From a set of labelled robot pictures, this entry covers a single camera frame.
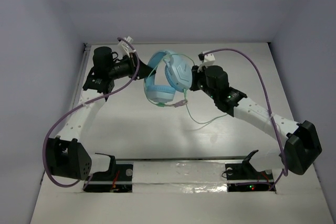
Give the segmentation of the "light blue headphones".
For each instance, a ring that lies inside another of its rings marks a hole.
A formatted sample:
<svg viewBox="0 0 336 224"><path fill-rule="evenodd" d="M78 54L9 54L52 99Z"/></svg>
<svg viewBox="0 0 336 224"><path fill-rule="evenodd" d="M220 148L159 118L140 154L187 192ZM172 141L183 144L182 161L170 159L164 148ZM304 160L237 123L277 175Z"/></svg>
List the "light blue headphones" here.
<svg viewBox="0 0 336 224"><path fill-rule="evenodd" d="M165 63L164 72L169 85L155 84L155 73L151 73L144 78L144 92L148 100L167 105L174 100L176 92L183 93L191 87L192 68L180 54L169 50L156 52L148 66L156 70L162 62Z"/></svg>

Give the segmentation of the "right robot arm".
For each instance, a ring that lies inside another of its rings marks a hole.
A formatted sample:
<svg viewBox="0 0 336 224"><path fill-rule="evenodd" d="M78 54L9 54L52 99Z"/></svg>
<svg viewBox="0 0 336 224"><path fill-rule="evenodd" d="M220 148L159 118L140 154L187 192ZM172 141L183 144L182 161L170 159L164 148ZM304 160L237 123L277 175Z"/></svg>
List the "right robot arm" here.
<svg viewBox="0 0 336 224"><path fill-rule="evenodd" d="M288 120L274 114L269 98L267 107L255 103L247 94L230 86L228 74L208 55L200 56L199 66L190 66L181 55L160 51L153 55L144 76L146 98L156 106L172 106L175 93L201 90L223 113L242 120L275 139L279 146L277 160L282 173L303 175L322 152L315 125Z"/></svg>

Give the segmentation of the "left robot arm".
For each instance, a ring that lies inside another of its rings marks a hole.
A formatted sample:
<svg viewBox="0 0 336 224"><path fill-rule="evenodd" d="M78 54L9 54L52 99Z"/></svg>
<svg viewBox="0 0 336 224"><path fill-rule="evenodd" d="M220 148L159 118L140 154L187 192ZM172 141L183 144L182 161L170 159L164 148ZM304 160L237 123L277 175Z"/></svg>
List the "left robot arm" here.
<svg viewBox="0 0 336 224"><path fill-rule="evenodd" d="M122 50L120 58L110 47L93 51L93 66L82 87L78 105L62 116L48 131L43 144L43 164L48 178L57 186L55 177L86 180L93 172L92 158L82 140L98 111L108 98L154 73L143 63L133 48Z"/></svg>

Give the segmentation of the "foil covered base rail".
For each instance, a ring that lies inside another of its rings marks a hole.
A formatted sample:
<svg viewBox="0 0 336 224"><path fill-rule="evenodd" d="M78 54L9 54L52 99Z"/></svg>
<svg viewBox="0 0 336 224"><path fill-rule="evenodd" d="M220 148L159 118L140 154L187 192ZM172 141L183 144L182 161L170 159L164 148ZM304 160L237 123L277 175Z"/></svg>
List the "foil covered base rail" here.
<svg viewBox="0 0 336 224"><path fill-rule="evenodd" d="M249 161L220 159L115 161L89 176L87 193L230 193L275 191L272 171L258 172Z"/></svg>

